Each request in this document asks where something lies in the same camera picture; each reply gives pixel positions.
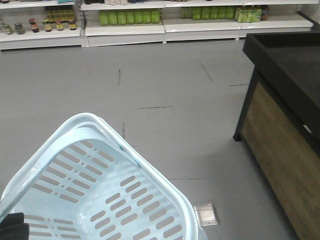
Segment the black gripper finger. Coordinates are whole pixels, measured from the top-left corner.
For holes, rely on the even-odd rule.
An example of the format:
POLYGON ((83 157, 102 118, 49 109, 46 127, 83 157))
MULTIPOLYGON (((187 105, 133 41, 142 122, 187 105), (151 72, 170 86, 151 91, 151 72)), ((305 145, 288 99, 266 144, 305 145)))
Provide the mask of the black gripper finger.
POLYGON ((30 227, 23 212, 10 213, 0 223, 0 240, 28 240, 30 227))

